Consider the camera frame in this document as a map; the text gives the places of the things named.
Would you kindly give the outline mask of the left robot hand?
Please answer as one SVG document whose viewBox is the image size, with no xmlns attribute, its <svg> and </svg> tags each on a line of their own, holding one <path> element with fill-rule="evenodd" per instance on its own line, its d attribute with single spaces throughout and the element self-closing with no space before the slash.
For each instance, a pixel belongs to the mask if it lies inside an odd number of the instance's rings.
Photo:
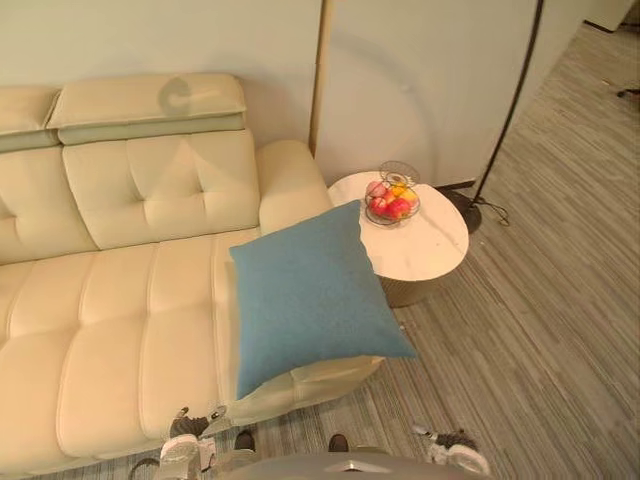
<svg viewBox="0 0 640 480">
<path fill-rule="evenodd" d="M 168 430 L 168 438 L 173 439 L 181 435 L 192 435 L 196 439 L 213 437 L 227 422 L 228 408 L 219 405 L 206 416 L 192 417 L 187 406 L 181 408 L 174 416 Z"/>
</svg>

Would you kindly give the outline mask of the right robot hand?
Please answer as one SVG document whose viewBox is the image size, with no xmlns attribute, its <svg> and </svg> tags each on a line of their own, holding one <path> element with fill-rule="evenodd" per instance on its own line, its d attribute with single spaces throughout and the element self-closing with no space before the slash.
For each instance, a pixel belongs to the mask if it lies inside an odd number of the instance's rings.
<svg viewBox="0 0 640 480">
<path fill-rule="evenodd" d="M 464 429 L 458 429 L 457 431 L 449 433 L 438 433 L 430 431 L 422 425 L 414 424 L 412 426 L 412 431 L 419 436 L 427 438 L 432 444 L 439 445 L 446 449 L 459 445 L 475 451 L 478 450 L 476 442 L 465 432 Z"/>
</svg>

